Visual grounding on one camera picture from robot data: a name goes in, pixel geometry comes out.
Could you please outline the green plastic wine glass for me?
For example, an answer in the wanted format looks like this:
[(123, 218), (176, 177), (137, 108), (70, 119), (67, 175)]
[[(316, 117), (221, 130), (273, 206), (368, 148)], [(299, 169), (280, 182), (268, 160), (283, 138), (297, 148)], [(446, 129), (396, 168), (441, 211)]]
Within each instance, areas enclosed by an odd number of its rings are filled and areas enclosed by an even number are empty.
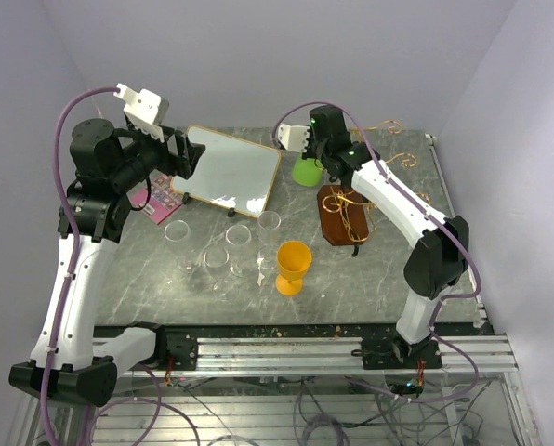
[(315, 158), (304, 159), (298, 155), (291, 171), (292, 179), (301, 186), (315, 187), (321, 180), (323, 175), (323, 165)]

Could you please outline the orange plastic wine glass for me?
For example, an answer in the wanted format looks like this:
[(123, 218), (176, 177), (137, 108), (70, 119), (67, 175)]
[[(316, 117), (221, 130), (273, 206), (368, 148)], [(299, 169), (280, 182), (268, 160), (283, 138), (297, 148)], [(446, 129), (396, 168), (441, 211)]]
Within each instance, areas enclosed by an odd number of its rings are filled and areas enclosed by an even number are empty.
[(277, 291), (285, 296), (297, 295), (303, 287), (303, 279), (312, 261), (310, 248), (300, 241), (283, 243), (277, 251)]

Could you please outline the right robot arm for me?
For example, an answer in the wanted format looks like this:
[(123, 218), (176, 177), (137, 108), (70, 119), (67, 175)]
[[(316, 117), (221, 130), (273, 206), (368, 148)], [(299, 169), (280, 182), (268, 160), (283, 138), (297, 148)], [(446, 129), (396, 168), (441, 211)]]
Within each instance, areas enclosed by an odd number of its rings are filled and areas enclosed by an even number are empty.
[(389, 345), (390, 359), (410, 367), (430, 340), (442, 301), (468, 268), (468, 223), (446, 217), (405, 186), (368, 140), (352, 139), (343, 111), (334, 105), (310, 111), (308, 154), (330, 177), (374, 204), (412, 248), (403, 268), (409, 293)]

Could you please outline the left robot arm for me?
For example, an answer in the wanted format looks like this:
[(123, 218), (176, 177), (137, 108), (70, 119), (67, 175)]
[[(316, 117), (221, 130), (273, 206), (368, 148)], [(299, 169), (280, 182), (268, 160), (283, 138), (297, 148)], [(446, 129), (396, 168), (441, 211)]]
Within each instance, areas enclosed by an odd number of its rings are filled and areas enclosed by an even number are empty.
[(75, 180), (62, 193), (71, 213), (59, 215), (57, 277), (42, 333), (29, 360), (12, 366), (11, 386), (49, 401), (102, 407), (124, 372), (167, 362), (161, 324), (132, 322), (108, 342), (94, 343), (103, 283), (134, 209), (128, 193), (154, 170), (190, 178), (205, 152), (177, 129), (165, 126), (162, 135), (157, 140), (105, 119), (73, 129)]

